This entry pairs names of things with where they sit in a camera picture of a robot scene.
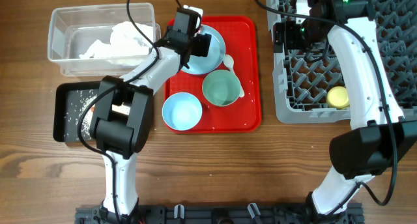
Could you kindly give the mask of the light blue plate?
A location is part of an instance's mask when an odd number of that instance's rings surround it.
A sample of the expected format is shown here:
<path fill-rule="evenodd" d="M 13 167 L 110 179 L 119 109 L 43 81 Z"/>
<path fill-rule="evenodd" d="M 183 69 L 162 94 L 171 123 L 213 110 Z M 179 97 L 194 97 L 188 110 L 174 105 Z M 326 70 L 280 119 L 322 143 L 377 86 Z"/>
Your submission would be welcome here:
<path fill-rule="evenodd" d="M 203 75 L 215 70 L 225 57 L 226 47 L 222 35 L 214 28 L 208 25 L 202 25 L 201 34 L 208 34 L 211 36 L 208 55 L 206 57 L 198 57 L 192 55 L 187 67 L 181 70 L 191 75 Z"/>

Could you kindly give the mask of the mint green bowl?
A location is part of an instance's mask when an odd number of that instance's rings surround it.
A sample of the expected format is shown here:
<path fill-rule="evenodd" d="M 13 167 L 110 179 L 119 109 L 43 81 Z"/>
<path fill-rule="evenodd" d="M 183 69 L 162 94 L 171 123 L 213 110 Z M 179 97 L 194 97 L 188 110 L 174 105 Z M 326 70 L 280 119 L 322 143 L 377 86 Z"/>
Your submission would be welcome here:
<path fill-rule="evenodd" d="M 228 70 L 215 70 L 203 80 L 203 96 L 212 105 L 224 107 L 240 98 L 239 78 Z"/>

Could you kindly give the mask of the light blue bowl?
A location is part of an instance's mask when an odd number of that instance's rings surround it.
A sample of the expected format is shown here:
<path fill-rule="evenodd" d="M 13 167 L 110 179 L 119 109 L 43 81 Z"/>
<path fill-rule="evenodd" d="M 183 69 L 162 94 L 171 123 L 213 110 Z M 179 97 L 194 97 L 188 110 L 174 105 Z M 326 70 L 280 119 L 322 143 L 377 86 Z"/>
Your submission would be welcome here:
<path fill-rule="evenodd" d="M 178 92 L 171 95 L 163 104 L 162 117 L 173 130 L 186 131 L 192 129 L 201 120 L 203 107 L 193 94 Z"/>

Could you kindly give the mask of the white paper napkin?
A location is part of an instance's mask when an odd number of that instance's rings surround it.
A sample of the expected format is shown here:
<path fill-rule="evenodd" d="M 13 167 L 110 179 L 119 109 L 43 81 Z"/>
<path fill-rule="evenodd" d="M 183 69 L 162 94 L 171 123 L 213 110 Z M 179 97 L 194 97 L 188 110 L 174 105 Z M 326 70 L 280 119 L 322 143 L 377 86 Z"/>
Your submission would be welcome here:
<path fill-rule="evenodd" d="M 134 26 L 130 21 L 118 23 L 112 27 L 109 43 L 95 40 L 85 53 L 79 55 L 80 59 L 148 55 L 152 45 L 136 28 L 147 38 L 153 38 L 154 29 L 149 25 L 136 23 Z"/>

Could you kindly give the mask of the yellow cup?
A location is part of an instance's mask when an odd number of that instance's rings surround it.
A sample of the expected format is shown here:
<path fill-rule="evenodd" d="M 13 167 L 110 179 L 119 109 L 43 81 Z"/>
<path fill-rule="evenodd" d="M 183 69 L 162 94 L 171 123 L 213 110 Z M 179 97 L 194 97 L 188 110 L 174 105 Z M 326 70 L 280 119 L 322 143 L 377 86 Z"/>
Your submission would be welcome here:
<path fill-rule="evenodd" d="M 345 109 L 350 106 L 349 96 L 345 87 L 333 87 L 326 96 L 326 103 L 328 107 L 336 109 Z"/>

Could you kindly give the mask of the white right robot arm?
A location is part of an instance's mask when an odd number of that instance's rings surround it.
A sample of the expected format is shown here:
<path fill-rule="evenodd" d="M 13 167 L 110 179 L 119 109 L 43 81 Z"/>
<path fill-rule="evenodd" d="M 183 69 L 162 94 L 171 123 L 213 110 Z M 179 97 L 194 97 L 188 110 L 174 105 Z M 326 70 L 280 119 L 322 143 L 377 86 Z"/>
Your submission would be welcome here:
<path fill-rule="evenodd" d="M 284 123 L 347 119 L 351 130 L 330 142 L 331 168 L 301 204 L 281 204 L 278 217 L 302 223 L 356 221 L 351 199 L 390 170 L 416 142 L 416 116 L 403 109 L 402 87 L 415 84 L 401 44 L 382 46 L 390 16 L 408 0 L 266 0 L 274 45 L 276 116 Z"/>

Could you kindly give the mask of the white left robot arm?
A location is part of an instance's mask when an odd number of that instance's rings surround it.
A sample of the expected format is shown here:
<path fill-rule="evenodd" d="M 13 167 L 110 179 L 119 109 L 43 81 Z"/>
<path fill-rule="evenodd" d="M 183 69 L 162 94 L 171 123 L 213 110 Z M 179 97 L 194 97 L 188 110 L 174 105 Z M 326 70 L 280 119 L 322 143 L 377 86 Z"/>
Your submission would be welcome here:
<path fill-rule="evenodd" d="M 136 163 L 154 120 L 154 93 L 182 67 L 190 56 L 205 57 L 211 37 L 200 30 L 203 10 L 182 6 L 175 21 L 153 50 L 131 72 L 104 77 L 98 96 L 85 108 L 93 108 L 89 135 L 93 152 L 102 155 L 106 168 L 106 196 L 91 210 L 77 210 L 76 223 L 142 223 L 136 191 Z"/>

